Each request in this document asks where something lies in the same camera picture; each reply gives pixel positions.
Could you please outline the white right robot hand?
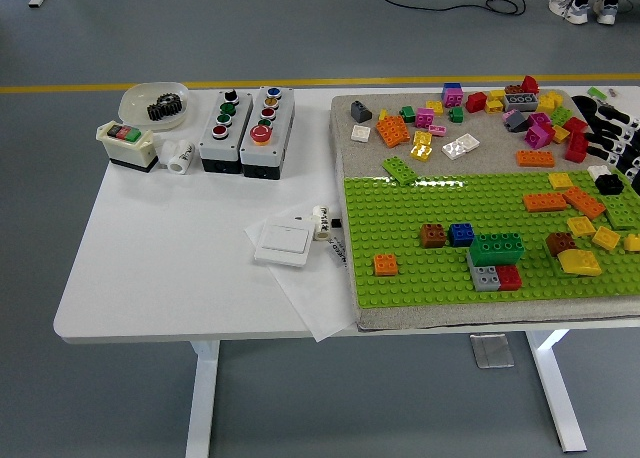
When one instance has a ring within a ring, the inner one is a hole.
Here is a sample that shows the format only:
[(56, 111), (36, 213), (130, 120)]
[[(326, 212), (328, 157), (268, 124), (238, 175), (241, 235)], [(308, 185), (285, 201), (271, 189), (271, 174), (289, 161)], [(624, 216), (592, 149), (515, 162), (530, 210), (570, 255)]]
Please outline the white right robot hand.
[(639, 177), (639, 119), (587, 96), (576, 95), (572, 100), (588, 124), (587, 152), (634, 182)]

